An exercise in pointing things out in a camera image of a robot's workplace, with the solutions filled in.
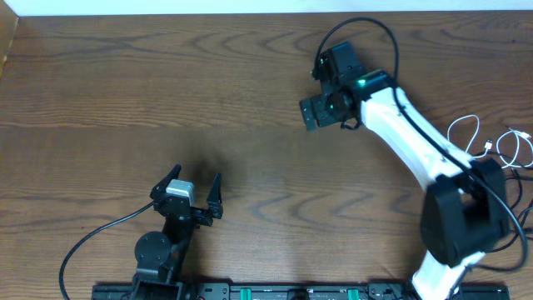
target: brown wooden surface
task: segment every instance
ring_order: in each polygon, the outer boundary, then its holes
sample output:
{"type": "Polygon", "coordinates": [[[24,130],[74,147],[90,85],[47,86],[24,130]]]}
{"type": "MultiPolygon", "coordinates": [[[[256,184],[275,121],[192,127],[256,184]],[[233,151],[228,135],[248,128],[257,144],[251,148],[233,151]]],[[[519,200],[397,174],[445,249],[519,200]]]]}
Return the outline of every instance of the brown wooden surface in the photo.
{"type": "MultiPolygon", "coordinates": [[[[366,15],[396,34],[400,85],[442,132],[477,113],[474,149],[504,124],[533,133],[533,12],[366,15]]],[[[236,282],[412,274],[424,252],[416,180],[372,132],[308,133],[298,109],[320,90],[309,76],[316,46],[352,16],[24,18],[0,81],[0,298],[60,298],[68,250],[148,203],[174,163],[200,203],[223,174],[224,218],[196,232],[187,273],[236,282]]],[[[379,29],[349,26],[330,45],[343,38],[391,71],[379,29]]],[[[454,141],[464,147],[472,129],[458,126],[454,141]]],[[[67,266],[71,297],[131,280],[135,243],[162,224],[149,211],[89,240],[67,266]]],[[[519,250],[485,262],[511,265],[519,250]]],[[[466,280],[503,281],[513,299],[529,299],[532,275],[529,264],[466,280]]]]}
{"type": "Polygon", "coordinates": [[[7,60],[7,52],[11,47],[15,28],[17,28],[17,21],[17,15],[3,0],[0,0],[0,76],[2,76],[3,64],[7,60]]]}

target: white backdrop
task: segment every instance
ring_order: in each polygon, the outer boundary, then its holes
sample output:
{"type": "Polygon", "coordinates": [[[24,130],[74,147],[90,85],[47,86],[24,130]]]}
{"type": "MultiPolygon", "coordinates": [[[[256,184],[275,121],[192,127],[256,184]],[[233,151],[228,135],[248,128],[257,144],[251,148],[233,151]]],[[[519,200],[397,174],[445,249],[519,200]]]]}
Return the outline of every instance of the white backdrop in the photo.
{"type": "Polygon", "coordinates": [[[4,0],[21,17],[177,13],[531,10],[533,0],[4,0]]]}

